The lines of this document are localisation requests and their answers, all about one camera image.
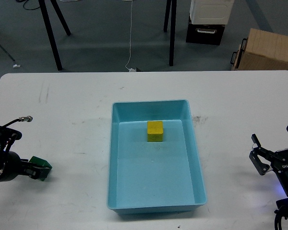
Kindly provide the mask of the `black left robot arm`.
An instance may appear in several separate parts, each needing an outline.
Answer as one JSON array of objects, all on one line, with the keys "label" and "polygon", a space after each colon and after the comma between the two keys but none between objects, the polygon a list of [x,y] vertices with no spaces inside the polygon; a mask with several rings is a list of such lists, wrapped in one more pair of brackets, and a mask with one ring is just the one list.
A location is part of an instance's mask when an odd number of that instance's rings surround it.
[{"label": "black left robot arm", "polygon": [[14,142],[21,137],[21,132],[0,126],[0,182],[11,181],[18,175],[44,181],[52,169],[44,159],[36,156],[30,160],[21,159],[17,153],[10,151]]}]

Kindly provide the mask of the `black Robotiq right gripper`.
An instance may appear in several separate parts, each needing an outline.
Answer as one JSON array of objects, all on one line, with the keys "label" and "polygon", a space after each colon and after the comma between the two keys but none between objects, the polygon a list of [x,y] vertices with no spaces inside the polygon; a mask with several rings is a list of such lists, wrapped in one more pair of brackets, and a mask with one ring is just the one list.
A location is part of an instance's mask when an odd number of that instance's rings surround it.
[{"label": "black Robotiq right gripper", "polygon": [[249,158],[260,175],[274,172],[288,196],[288,148],[272,152],[263,148],[255,134],[252,134],[252,150]]}]

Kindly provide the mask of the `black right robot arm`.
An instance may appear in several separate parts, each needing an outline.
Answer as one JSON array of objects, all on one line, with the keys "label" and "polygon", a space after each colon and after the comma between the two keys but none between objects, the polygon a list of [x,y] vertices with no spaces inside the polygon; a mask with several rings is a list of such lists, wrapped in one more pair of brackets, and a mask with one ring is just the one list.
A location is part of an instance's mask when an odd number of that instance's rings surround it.
[{"label": "black right robot arm", "polygon": [[274,211],[274,228],[282,229],[282,219],[288,220],[288,149],[272,152],[263,148],[255,134],[252,134],[255,144],[249,154],[249,158],[260,175],[273,171],[287,198],[276,201],[277,209]]}]

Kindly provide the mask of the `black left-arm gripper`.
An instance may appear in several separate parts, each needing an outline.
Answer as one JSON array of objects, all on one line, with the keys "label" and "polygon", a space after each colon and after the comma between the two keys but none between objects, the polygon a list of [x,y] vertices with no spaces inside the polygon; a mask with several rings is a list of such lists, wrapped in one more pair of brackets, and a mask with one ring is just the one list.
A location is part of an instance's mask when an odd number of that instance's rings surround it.
[{"label": "black left-arm gripper", "polygon": [[34,180],[45,180],[50,173],[50,164],[45,161],[36,163],[21,161],[18,154],[10,151],[7,159],[0,164],[0,182],[11,181],[18,175],[28,176]]}]

